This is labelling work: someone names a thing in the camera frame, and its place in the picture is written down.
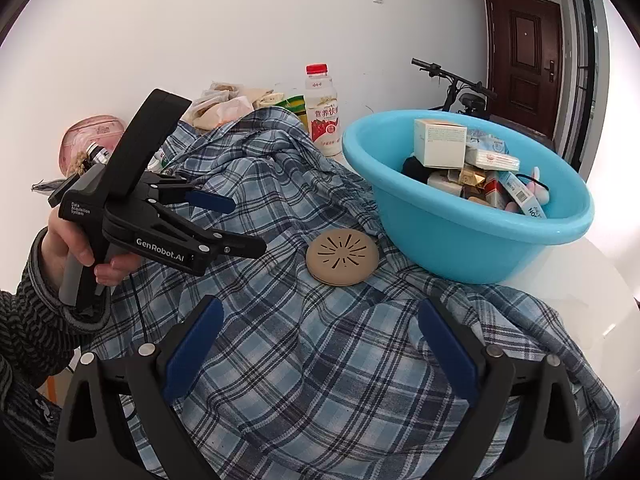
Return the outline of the left forearm striped sleeve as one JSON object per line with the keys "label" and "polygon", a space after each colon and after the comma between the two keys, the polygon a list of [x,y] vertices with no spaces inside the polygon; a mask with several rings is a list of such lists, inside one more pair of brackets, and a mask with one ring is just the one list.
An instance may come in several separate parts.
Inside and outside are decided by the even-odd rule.
{"label": "left forearm striped sleeve", "polygon": [[90,344],[111,315],[111,294],[72,309],[41,269],[41,230],[16,292],[1,293],[1,477],[51,479],[62,408],[38,392]]}

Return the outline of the person's left hand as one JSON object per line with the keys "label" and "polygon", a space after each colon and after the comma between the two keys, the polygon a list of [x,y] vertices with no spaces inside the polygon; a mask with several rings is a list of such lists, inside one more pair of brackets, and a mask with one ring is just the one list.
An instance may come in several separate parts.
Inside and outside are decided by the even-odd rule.
{"label": "person's left hand", "polygon": [[68,255],[93,270],[99,285],[108,287],[117,286],[136,272],[142,263],[140,256],[130,252],[116,255],[109,262],[95,263],[85,234],[73,222],[62,219],[58,215],[58,208],[52,209],[49,214],[47,233],[41,242],[40,252],[43,274],[55,290],[62,285]]}

